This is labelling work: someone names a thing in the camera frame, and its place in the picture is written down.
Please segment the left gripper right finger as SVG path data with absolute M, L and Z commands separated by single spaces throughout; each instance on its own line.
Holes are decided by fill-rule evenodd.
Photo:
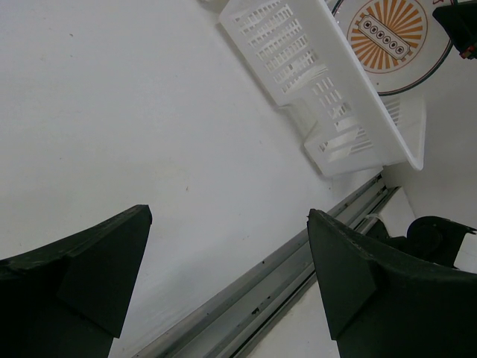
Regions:
M 327 213 L 308 217 L 320 295 L 341 357 L 474 357 L 476 275 L 408 254 Z

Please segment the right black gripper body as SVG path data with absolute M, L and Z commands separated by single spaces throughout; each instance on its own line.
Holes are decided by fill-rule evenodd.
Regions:
M 476 1 L 458 1 L 441 10 L 443 26 L 458 50 L 467 60 L 476 59 Z

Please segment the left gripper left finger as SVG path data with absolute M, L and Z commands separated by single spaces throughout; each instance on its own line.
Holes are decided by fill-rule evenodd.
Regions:
M 2 357 L 108 357 L 152 225 L 140 204 L 1 260 Z

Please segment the white sunburst pattern plate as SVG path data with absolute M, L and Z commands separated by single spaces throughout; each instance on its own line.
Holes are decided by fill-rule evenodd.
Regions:
M 452 42 L 432 13 L 457 4 L 344 0 L 332 14 L 378 94 L 391 96 L 420 85 L 444 63 Z

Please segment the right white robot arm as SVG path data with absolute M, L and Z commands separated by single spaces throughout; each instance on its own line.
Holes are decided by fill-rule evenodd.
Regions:
M 377 88 L 411 153 L 423 160 L 426 105 L 419 85 L 443 64 L 452 48 L 476 54 L 475 1 L 366 1 L 347 30 L 347 39 Z M 367 219 L 369 237 L 408 254 L 453 267 L 461 243 L 475 229 L 435 216 L 397 227 L 382 213 Z

